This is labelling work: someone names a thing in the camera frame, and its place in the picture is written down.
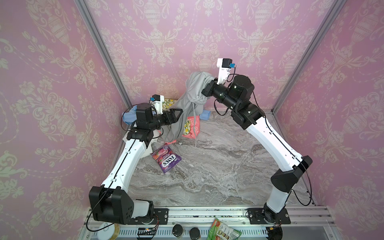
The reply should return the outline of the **grey cloth garment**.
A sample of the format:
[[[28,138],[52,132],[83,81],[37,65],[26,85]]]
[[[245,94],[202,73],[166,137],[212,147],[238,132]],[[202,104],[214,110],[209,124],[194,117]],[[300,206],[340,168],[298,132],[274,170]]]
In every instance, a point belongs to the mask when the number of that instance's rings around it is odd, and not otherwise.
[[[202,94],[203,89],[215,79],[207,72],[194,72],[186,80],[185,93],[171,106],[172,109],[182,109],[179,120],[164,127],[163,140],[173,142],[184,133],[184,126],[188,117],[195,117],[203,112],[208,97]]]

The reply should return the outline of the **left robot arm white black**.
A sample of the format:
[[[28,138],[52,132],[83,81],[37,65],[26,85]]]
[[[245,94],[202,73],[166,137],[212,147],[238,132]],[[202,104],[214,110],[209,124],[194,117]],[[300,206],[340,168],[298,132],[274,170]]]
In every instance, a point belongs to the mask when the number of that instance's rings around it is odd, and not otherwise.
[[[89,192],[91,215],[95,221],[127,225],[132,219],[149,224],[155,215],[152,201],[132,200],[128,188],[136,166],[150,146],[154,131],[177,123],[182,109],[157,113],[150,103],[137,105],[137,119],[123,138],[125,147],[116,165],[101,186]]]

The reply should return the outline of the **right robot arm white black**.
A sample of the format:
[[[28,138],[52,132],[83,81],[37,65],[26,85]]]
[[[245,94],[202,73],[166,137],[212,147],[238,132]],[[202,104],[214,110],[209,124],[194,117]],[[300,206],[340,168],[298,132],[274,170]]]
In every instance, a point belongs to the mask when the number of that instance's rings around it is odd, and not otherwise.
[[[265,220],[276,224],[293,187],[307,172],[313,160],[295,151],[274,130],[264,111],[251,103],[254,89],[248,77],[237,75],[228,87],[217,79],[204,84],[202,94],[224,104],[231,111],[233,120],[256,138],[277,163],[279,169],[271,177],[273,188],[263,209]]]

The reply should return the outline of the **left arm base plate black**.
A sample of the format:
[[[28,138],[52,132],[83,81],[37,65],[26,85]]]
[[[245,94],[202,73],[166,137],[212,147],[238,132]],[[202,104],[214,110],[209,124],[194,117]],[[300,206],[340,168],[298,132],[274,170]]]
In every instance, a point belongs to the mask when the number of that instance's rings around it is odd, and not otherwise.
[[[131,218],[129,225],[166,225],[168,223],[169,209],[154,208],[149,209],[147,215],[143,217]]]

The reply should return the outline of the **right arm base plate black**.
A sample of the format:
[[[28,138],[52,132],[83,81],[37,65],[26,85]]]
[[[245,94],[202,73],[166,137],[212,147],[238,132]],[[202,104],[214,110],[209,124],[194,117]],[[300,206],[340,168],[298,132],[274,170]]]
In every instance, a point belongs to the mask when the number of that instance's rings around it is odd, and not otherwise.
[[[264,208],[249,208],[246,211],[246,217],[249,219],[251,225],[291,224],[290,216],[285,208],[283,208],[278,214],[272,210],[267,210],[265,213]]]

